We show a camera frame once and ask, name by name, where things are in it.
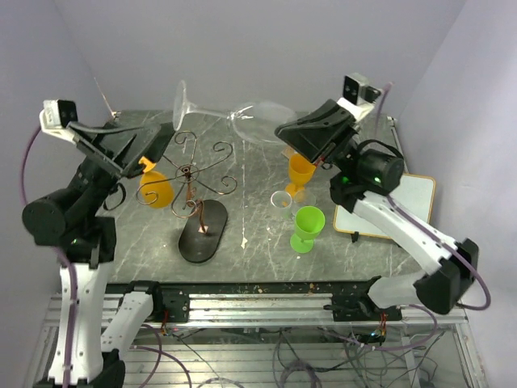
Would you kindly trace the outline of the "orange plastic wine glass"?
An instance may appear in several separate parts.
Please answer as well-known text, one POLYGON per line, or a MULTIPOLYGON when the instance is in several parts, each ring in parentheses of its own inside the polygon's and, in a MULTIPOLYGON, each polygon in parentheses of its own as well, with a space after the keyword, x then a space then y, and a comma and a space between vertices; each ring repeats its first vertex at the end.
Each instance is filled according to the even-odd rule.
POLYGON ((293 154, 288 161, 289 184, 285 191, 294 197, 313 178, 316 167, 300 154, 293 154))

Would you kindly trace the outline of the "clear wine glass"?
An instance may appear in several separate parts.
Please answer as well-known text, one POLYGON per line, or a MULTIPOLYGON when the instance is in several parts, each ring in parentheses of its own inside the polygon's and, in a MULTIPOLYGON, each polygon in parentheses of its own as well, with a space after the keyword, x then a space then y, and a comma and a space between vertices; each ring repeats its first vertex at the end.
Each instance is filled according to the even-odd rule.
POLYGON ((282 124, 297 119, 297 114, 292 109, 269 100, 241 103, 228 111, 202 108, 189 100, 187 84, 181 80, 174 98, 174 129, 180 131, 185 117, 192 114, 224 119, 226 126, 242 140, 257 145, 281 145, 283 142, 275 135, 275 130, 282 124))
POLYGON ((279 233, 291 220, 292 197, 286 191, 276 191, 270 196, 267 206, 267 232, 269 234, 279 233))
POLYGON ((296 192, 292 198, 292 207, 294 209, 300 209, 305 206, 314 206, 315 204, 315 195, 307 189, 301 189, 300 191, 296 192))

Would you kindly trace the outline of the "green plastic wine glass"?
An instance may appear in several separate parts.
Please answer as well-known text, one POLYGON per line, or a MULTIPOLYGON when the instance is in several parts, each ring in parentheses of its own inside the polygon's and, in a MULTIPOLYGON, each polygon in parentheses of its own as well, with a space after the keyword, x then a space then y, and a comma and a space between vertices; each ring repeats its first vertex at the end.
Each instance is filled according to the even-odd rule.
POLYGON ((324 213, 315 206, 300 208, 294 217, 294 234, 290 238, 291 248, 300 254, 313 249, 314 240, 326 224, 324 213))

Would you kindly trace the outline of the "clear wine glass front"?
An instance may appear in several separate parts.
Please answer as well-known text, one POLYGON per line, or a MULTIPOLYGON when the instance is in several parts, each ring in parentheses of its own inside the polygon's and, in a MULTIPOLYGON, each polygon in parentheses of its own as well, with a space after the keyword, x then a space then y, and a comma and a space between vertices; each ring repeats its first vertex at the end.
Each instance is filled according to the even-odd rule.
POLYGON ((294 209, 300 209, 305 206, 314 206, 315 204, 315 195, 307 189, 301 189, 300 191, 296 192, 292 198, 292 207, 294 209))

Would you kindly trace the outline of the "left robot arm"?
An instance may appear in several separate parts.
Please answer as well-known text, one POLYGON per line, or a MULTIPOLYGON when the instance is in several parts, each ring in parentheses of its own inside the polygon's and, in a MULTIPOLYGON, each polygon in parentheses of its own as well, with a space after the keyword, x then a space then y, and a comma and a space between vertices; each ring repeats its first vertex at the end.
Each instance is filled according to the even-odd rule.
POLYGON ((115 317, 103 325, 103 303, 116 249, 116 223, 99 210, 123 178, 158 161, 171 138, 172 124, 136 128, 83 128, 70 122, 37 133, 64 137, 84 154, 69 184, 24 205, 25 229, 40 247, 50 247, 60 263, 61 316, 57 346, 39 387, 121 387, 124 358, 145 320, 165 309, 154 280, 132 284, 115 317))

